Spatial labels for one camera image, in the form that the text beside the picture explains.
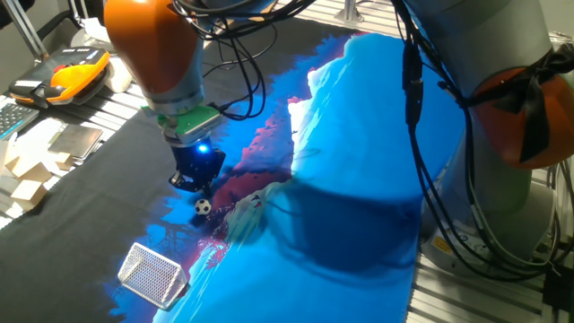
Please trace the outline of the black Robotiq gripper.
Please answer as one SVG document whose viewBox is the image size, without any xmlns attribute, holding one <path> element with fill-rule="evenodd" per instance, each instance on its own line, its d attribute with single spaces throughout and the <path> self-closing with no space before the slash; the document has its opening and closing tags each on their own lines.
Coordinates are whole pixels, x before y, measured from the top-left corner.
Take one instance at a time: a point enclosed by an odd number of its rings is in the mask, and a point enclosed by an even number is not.
<svg viewBox="0 0 574 323">
<path fill-rule="evenodd" d="M 169 178 L 171 186 L 187 192 L 202 187 L 203 196 L 212 197 L 212 182 L 219 175 L 225 153 L 206 143 L 173 147 L 172 153 L 176 172 Z"/>
</svg>

